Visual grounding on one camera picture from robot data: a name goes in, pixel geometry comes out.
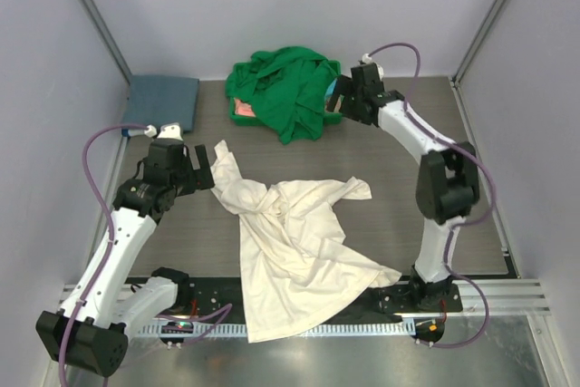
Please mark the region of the cream white t shirt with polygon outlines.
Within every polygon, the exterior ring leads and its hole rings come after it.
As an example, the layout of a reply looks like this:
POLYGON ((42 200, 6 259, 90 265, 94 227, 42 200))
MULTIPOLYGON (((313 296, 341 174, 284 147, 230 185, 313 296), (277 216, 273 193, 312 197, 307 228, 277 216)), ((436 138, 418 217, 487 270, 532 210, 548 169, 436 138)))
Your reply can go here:
POLYGON ((267 186, 241 175, 225 141, 211 166, 217 201, 239 219, 239 266, 247 340, 307 332, 339 314, 366 289, 396 284, 401 272, 344 244, 333 206, 369 200, 369 184, 291 180, 267 186))

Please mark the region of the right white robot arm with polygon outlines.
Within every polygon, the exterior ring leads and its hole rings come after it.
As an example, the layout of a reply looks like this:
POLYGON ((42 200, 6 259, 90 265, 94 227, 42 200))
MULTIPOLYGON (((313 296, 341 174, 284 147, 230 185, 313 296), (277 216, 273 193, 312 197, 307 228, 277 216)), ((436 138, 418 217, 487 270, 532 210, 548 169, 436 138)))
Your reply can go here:
POLYGON ((406 297, 421 311, 442 307, 451 293, 459 228, 480 199, 474 147, 440 134, 400 92, 386 91, 376 63, 361 63, 349 76, 339 76, 326 107, 390 134, 418 163, 415 200, 424 227, 406 297))

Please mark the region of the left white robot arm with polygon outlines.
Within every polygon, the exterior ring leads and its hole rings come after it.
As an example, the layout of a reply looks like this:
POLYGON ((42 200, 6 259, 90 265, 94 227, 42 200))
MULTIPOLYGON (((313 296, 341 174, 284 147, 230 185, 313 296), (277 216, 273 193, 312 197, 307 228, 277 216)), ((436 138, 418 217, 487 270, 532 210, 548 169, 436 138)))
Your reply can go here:
POLYGON ((135 334, 164 312, 191 306, 189 275, 156 269, 145 285, 117 300, 145 242, 179 197, 214 186, 205 146, 156 139, 140 161, 141 174, 122 183, 108 230, 81 280, 59 309, 39 315, 35 330, 57 363, 108 378, 121 366, 135 334))

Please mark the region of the green plastic bin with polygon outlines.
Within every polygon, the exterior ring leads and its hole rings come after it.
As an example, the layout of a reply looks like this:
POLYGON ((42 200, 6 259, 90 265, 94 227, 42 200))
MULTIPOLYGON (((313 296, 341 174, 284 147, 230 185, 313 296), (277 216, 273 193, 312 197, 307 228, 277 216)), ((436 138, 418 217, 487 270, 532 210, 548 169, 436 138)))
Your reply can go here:
MULTIPOLYGON (((332 67, 333 71, 339 75, 342 72, 342 66, 341 63, 339 61, 336 60, 331 60, 329 62, 330 66, 332 67)), ((327 94, 325 91, 324 94, 324 102, 328 103, 328 101, 330 100, 332 94, 327 94)), ((264 126, 264 123, 259 120, 258 118, 247 118, 247 117, 240 117, 240 116, 236 116, 236 114, 234 113, 234 102, 233 99, 229 100, 229 107, 228 107, 228 114, 229 114, 229 118, 230 120, 232 120, 237 126, 241 126, 241 127, 260 127, 260 126, 264 126)), ((324 113, 324 125, 336 125, 339 124, 342 120, 343 115, 340 112, 329 112, 326 111, 324 113)))

